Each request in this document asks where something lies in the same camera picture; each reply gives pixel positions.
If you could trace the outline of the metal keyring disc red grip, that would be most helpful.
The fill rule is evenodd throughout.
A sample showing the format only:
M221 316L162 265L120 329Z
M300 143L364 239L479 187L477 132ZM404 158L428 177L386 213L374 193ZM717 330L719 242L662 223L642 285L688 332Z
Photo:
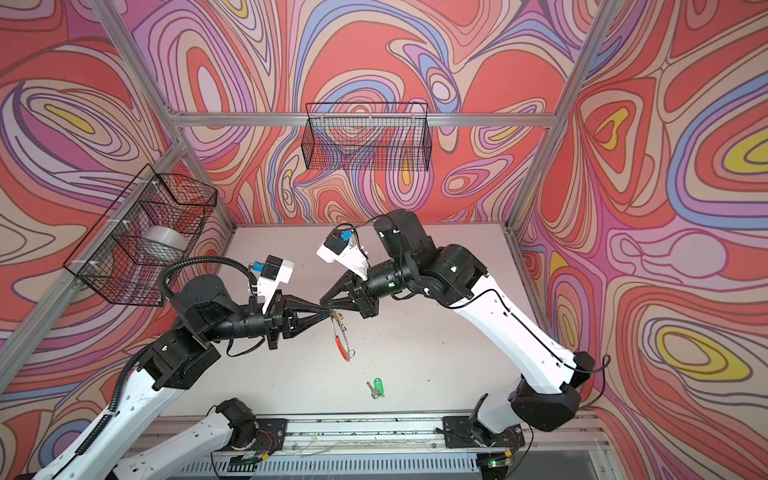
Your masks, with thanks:
M334 316L334 311L338 311L338 310L332 310L331 317L330 317L332 329L334 333L334 341L343 360L345 362L350 362L352 358L355 356L355 351L349 346L349 342L347 338L347 328L343 320L341 321L336 320Z

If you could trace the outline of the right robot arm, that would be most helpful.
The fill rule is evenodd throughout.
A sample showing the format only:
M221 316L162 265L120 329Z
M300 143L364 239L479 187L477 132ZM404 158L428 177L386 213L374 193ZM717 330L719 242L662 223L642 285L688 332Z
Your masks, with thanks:
M327 263L346 269L322 297L332 310L356 311L363 318L379 313L384 297L403 301L431 299L469 321L519 369L508 393L484 394L467 419L468 439L490 446L521 423L552 432L581 410L578 392L592 375L605 370L586 351L572 351L550 337L505 295L469 249L438 247L417 215L398 209L371 219L388 258L373 265L352 224L336 226L317 250Z

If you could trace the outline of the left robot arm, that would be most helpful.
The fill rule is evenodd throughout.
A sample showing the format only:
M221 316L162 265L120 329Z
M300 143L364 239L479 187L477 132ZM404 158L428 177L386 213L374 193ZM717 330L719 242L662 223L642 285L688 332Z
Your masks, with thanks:
M172 276L196 264L226 265L242 273L249 289L247 303L235 303L214 274L197 276L173 291ZM266 291L259 282L268 269L253 270L222 256L199 256L162 270L157 285L177 314L172 328L126 362L105 409L33 478L164 478L205 452L251 449L264 432L255 414L232 398L215 406L201 426L162 444L159 456L148 455L135 466L124 457L146 428L220 359L218 342L255 338L274 350L280 339L296 337L330 317L330 309L280 290L260 303L258 297Z

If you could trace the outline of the green plastic key tag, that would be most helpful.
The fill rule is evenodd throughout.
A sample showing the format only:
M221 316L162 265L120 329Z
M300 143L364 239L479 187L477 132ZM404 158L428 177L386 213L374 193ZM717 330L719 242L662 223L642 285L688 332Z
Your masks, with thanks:
M374 389L381 395L384 394L383 381L380 378L375 378L373 381Z

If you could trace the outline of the silver key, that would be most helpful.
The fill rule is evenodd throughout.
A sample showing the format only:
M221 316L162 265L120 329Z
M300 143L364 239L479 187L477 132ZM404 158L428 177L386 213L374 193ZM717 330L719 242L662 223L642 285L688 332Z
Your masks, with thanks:
M366 385L368 386L370 395L373 399L377 399L381 395L381 392L375 388L371 382L367 382Z

